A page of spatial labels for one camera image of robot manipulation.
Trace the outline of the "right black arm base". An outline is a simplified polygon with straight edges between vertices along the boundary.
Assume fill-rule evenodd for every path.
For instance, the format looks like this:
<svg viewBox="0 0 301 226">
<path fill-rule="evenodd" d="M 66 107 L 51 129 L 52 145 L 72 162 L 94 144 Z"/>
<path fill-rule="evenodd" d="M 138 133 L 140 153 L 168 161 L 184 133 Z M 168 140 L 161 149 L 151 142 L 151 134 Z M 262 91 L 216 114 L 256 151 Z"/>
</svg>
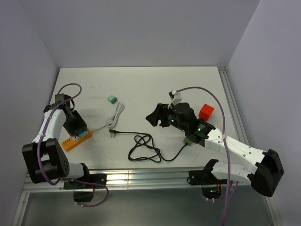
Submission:
<svg viewBox="0 0 301 226">
<path fill-rule="evenodd" d="M 202 195 L 206 200 L 219 200 L 225 195 L 226 189 L 222 185 L 227 184 L 226 179 L 217 179 L 212 173 L 204 170 L 191 170 L 186 182 L 191 186 L 201 186 Z"/>
</svg>

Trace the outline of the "green plug adapter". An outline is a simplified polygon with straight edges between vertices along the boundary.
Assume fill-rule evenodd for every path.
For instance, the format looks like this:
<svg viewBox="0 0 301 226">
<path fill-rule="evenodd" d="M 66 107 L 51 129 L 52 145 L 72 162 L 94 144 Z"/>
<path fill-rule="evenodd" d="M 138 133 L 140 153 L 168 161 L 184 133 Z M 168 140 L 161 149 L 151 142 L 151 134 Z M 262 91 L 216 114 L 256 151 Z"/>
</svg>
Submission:
<svg viewBox="0 0 301 226">
<path fill-rule="evenodd" d="M 107 100 L 108 100 L 111 104 L 115 104 L 115 103 L 118 101 L 117 97 L 114 96 L 114 95 L 108 96 L 108 97 L 107 97 Z"/>
</svg>

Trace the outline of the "red cube plug adapter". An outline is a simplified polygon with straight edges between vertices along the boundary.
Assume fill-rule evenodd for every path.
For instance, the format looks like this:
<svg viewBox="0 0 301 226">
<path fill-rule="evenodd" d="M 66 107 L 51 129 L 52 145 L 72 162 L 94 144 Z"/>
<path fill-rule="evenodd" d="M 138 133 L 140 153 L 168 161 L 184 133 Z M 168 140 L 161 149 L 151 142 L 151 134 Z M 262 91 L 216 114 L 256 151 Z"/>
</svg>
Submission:
<svg viewBox="0 0 301 226">
<path fill-rule="evenodd" d="M 199 118 L 207 121 L 209 120 L 210 116 L 212 115 L 214 108 L 208 104 L 204 104 L 203 107 L 199 111 Z"/>
</svg>

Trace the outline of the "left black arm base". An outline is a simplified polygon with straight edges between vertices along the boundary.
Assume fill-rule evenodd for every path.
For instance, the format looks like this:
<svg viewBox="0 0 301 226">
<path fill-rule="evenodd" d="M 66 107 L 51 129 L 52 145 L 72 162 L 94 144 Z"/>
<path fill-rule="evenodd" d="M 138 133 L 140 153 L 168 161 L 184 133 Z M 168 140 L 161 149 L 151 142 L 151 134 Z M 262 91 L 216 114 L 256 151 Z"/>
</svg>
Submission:
<svg viewBox="0 0 301 226">
<path fill-rule="evenodd" d="M 77 205 L 90 208 L 104 203 L 108 196 L 109 190 L 106 186 L 107 175 L 104 173 L 91 174 L 87 181 L 78 179 L 66 180 L 63 185 L 64 190 L 73 190 L 73 200 Z M 96 189 L 104 189 L 105 197 L 96 204 L 90 204 L 95 197 Z"/>
</svg>

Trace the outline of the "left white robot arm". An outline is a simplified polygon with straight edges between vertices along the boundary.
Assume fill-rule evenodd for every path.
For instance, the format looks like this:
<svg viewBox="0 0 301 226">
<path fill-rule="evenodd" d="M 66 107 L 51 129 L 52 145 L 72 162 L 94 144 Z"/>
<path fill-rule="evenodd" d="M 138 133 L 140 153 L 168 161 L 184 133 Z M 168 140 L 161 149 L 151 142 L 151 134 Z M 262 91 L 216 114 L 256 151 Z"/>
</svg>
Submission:
<svg viewBox="0 0 301 226">
<path fill-rule="evenodd" d="M 57 94 L 55 102 L 44 109 L 44 121 L 34 140 L 23 146 L 22 154 L 33 183 L 56 185 L 59 179 L 74 179 L 86 188 L 92 177 L 84 163 L 70 163 L 58 141 L 61 130 L 82 142 L 92 136 L 87 124 L 74 109 L 71 96 Z"/>
</svg>

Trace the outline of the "light blue plug adapter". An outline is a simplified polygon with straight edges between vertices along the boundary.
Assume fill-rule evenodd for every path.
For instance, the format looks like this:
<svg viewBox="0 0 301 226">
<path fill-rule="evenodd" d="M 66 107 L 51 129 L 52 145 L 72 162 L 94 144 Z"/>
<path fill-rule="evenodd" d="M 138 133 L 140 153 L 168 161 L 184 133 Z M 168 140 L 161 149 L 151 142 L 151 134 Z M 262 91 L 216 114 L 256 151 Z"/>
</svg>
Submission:
<svg viewBox="0 0 301 226">
<path fill-rule="evenodd" d="M 77 131 L 77 134 L 79 137 L 86 137 L 89 134 L 89 132 L 87 129 L 81 128 L 80 130 Z"/>
</svg>

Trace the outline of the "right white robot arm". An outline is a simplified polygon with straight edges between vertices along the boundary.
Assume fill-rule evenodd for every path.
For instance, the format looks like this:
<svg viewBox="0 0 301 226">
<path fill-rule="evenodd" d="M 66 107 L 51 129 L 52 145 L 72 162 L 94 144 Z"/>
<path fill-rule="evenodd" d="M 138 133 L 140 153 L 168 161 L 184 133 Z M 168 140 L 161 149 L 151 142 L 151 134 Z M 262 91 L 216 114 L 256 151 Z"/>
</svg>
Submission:
<svg viewBox="0 0 301 226">
<path fill-rule="evenodd" d="M 173 126 L 185 133 L 186 138 L 203 147 L 210 148 L 223 154 L 229 154 L 234 163 L 212 160 L 204 171 L 204 180 L 210 184 L 228 176 L 233 181 L 250 184 L 259 194 L 271 197 L 282 176 L 284 168 L 279 154 L 269 149 L 263 151 L 243 144 L 222 132 L 214 125 L 197 118 L 194 110 L 188 103 L 179 103 L 172 108 L 166 104 L 157 104 L 155 110 L 146 120 L 153 126 Z"/>
</svg>

